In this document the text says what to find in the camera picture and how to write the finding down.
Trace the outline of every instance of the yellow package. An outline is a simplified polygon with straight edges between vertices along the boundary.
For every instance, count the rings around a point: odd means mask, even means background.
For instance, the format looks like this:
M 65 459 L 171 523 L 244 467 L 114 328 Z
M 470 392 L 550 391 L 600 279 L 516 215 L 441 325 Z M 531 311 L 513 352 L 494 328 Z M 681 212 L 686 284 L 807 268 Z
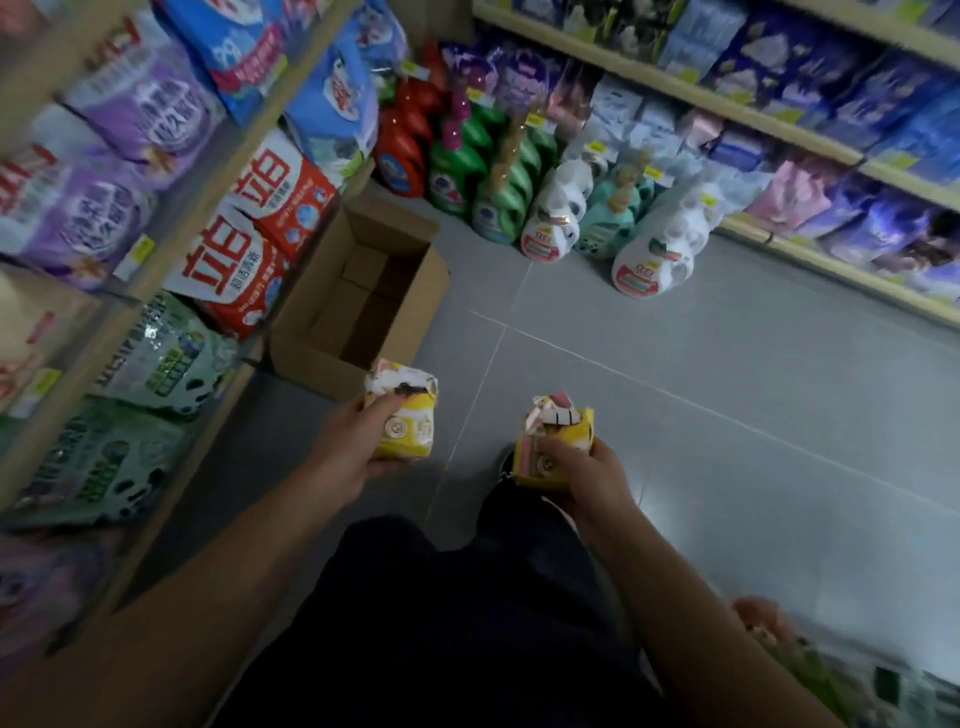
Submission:
M 514 480 L 519 485 L 565 491 L 566 471 L 540 452 L 543 437 L 559 437 L 568 445 L 590 452 L 593 447 L 593 410 L 577 409 L 566 392 L 534 398 L 534 408 L 523 423 L 514 450 Z
M 374 457 L 411 460 L 429 455 L 433 449 L 437 378 L 419 369 L 380 359 L 367 372 L 365 386 L 364 406 L 370 406 L 388 392 L 407 398 L 403 407 L 387 421 Z

